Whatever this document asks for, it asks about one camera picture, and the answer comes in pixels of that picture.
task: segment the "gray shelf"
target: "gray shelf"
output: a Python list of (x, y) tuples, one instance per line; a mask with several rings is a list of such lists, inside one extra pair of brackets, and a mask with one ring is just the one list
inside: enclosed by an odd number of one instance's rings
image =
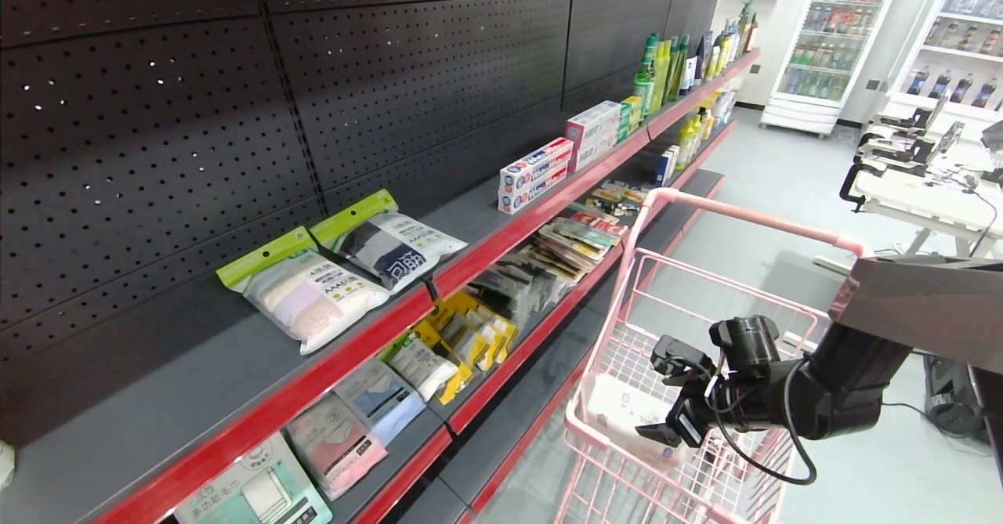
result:
[[(720, 181), (719, 174), (697, 171), (682, 189), (693, 195), (706, 195)], [(663, 250), (692, 216), (691, 207), (668, 206), (642, 238), (642, 247)], [(592, 344), (598, 327), (605, 320), (613, 275), (607, 275), (600, 289), (594, 289), (556, 328), (555, 334), (537, 351), (495, 398), (490, 413), (481, 415), (471, 425), (472, 432), (460, 439), (460, 447), (439, 477), (467, 504), (472, 504), (481, 489), (497, 471), (509, 453), (530, 429), (571, 376)]]

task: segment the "refrigerator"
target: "refrigerator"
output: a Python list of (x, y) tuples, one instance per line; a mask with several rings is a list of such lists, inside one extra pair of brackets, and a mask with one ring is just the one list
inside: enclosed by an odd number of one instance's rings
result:
[(831, 134), (891, 0), (807, 0), (759, 124)]
[(984, 128), (1003, 118), (1001, 34), (1003, 0), (928, 0), (881, 112), (911, 114), (947, 95), (930, 136), (960, 120), (962, 136), (978, 142)]

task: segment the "towel package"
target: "towel package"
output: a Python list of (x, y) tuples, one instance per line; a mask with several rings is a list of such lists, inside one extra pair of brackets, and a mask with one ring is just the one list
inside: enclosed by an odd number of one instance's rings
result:
[(335, 395), (327, 395), (286, 427), (289, 437), (332, 501), (365, 477), (386, 449)]
[(397, 212), (386, 190), (363, 199), (310, 231), (320, 243), (396, 293), (466, 243)]
[(389, 444), (425, 408), (411, 385), (376, 358), (355, 367), (334, 385), (334, 392), (383, 445)]
[(383, 287), (319, 256), (303, 227), (217, 274), (300, 341), (304, 354), (336, 338), (389, 298)]

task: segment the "small packet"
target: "small packet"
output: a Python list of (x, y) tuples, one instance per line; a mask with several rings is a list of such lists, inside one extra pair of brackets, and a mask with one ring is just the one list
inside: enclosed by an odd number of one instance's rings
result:
[(322, 245), (375, 275), (391, 294), (466, 246), (397, 212), (385, 189), (341, 211), (310, 231)]
[(345, 375), (334, 392), (383, 445), (397, 438), (425, 408), (417, 391), (375, 357)]
[(386, 289), (316, 252), (299, 227), (219, 270), (228, 288), (250, 300), (291, 338), (316, 351), (386, 302)]
[(383, 445), (336, 395), (322, 398), (287, 425), (286, 431), (332, 501), (386, 457)]
[(452, 356), (441, 336), (431, 325), (421, 320), (378, 356), (417, 389), (425, 402), (437, 396), (446, 405), (462, 390), (473, 373), (469, 366), (452, 362)]

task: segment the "black cable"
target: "black cable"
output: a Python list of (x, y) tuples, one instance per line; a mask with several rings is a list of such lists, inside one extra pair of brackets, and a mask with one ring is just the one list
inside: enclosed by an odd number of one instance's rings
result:
[(790, 416), (790, 382), (794, 380), (795, 371), (797, 371), (799, 367), (801, 367), (805, 362), (807, 362), (807, 360), (808, 356), (801, 357), (801, 359), (794, 364), (794, 366), (790, 369), (790, 371), (787, 372), (787, 377), (783, 381), (783, 418), (784, 418), (783, 425), (787, 429), (787, 432), (790, 433), (790, 440), (791, 442), (794, 443), (794, 449), (797, 450), (797, 454), (801, 457), (801, 461), (804, 462), (805, 466), (807, 466), (808, 468), (807, 477), (801, 479), (797, 477), (790, 477), (788, 475), (783, 475), (781, 473), (773, 471), (772, 469), (769, 469), (768, 467), (750, 458), (748, 455), (745, 454), (745, 452), (742, 452), (741, 449), (738, 449), (738, 445), (735, 444), (733, 440), (731, 440), (731, 436), (728, 435), (728, 432), (724, 428), (724, 423), (721, 422), (721, 415), (719, 415), (718, 413), (714, 413), (714, 418), (716, 418), (717, 420), (718, 430), (720, 430), (721, 434), (724, 435), (724, 440), (728, 443), (728, 446), (731, 446), (731, 449), (734, 450), (735, 453), (737, 453), (738, 456), (742, 458), (742, 460), (745, 460), (749, 465), (758, 469), (759, 471), (762, 471), (763, 473), (772, 477), (773, 479), (779, 479), (780, 481), (783, 481), (784, 483), (790, 483), (791, 485), (810, 485), (815, 481), (815, 478), (818, 477), (818, 470), (815, 469), (814, 464), (811, 463), (811, 458), (808, 457), (808, 454), (807, 452), (805, 452), (804, 447), (801, 446), (801, 441), (799, 438), (797, 438), (797, 431), (795, 431), (794, 425), (790, 422), (790, 419), (792, 418)]

